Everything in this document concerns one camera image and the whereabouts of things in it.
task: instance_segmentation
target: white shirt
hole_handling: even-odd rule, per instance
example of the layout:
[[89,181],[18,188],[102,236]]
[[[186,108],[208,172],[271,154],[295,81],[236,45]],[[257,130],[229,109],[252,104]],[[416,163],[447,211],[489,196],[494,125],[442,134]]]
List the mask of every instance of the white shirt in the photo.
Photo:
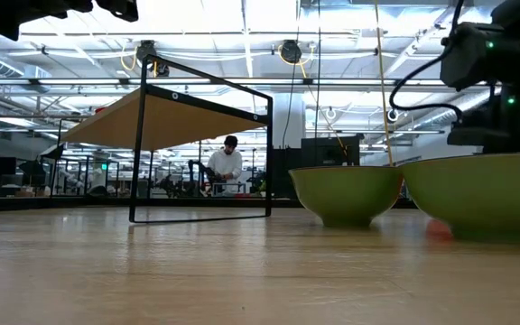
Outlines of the white shirt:
[[[232,173],[234,178],[227,182],[236,183],[242,174],[242,154],[237,151],[234,151],[232,154],[226,154],[224,153],[224,149],[221,149],[213,153],[209,158],[208,167],[220,175]],[[235,186],[228,186],[228,190],[237,191],[237,188]]]

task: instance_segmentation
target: wood grain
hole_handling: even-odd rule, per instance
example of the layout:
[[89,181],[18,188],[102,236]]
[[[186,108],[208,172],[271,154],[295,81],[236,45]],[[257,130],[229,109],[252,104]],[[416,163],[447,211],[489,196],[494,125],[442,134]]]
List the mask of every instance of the wood grain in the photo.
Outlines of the wood grain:
[[520,246],[454,242],[414,210],[374,225],[326,229],[303,209],[170,226],[132,226],[125,208],[1,212],[0,324],[520,324]]

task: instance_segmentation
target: green bowl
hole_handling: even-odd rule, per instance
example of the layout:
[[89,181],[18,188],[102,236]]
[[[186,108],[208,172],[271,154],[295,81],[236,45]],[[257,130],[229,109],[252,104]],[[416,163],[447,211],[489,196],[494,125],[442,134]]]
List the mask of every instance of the green bowl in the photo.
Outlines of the green bowl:
[[324,226],[367,228],[392,208],[403,177],[393,167],[314,167],[289,171],[302,205]]
[[401,166],[419,209],[457,239],[520,242],[520,153],[474,155]]

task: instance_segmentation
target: pillar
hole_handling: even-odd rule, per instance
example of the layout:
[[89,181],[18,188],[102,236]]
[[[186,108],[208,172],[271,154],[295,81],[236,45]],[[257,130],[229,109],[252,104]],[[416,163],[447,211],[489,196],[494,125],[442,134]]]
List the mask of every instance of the pillar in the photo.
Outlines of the pillar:
[[[275,93],[274,98],[274,137],[273,145],[275,149],[284,147],[300,148],[301,139],[304,137],[306,129],[304,111],[306,105],[302,100],[302,93],[292,94],[292,105],[290,93]],[[288,107],[290,110],[290,120],[286,129],[288,119]]]

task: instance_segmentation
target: wooden tabletop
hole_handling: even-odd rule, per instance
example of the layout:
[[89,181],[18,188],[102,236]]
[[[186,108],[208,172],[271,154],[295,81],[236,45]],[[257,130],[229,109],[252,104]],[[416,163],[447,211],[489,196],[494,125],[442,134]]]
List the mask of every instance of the wooden tabletop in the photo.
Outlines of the wooden tabletop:
[[[183,94],[177,94],[177,96],[179,99],[194,99],[194,97]],[[222,107],[201,99],[198,102]],[[139,107],[140,89],[137,89],[71,128],[61,140],[133,149]],[[265,124],[188,105],[181,100],[147,95],[142,150],[169,148],[262,126]]]
[[0,212],[0,324],[520,324],[520,246],[457,243],[416,210],[374,226],[303,209],[168,226],[126,208]]

